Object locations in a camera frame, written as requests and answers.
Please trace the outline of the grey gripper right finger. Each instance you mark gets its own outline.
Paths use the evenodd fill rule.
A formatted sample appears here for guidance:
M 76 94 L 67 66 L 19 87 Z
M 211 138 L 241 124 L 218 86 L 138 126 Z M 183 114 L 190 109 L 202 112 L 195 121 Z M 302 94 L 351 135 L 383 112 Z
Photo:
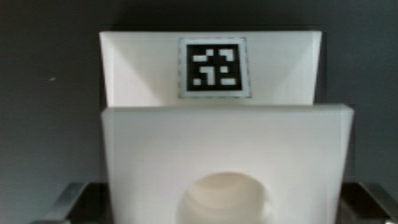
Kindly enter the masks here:
M 398 224 L 398 201 L 376 183 L 353 186 L 353 217 L 359 224 Z

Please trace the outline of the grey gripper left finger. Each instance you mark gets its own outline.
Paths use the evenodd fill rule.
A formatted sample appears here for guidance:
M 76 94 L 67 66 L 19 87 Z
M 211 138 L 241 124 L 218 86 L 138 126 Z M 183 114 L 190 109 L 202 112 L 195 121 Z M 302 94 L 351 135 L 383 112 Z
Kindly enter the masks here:
M 44 218 L 35 220 L 32 224 L 71 224 L 67 219 L 72 207 L 76 205 L 87 184 L 83 182 L 71 183 L 60 193 L 51 205 Z

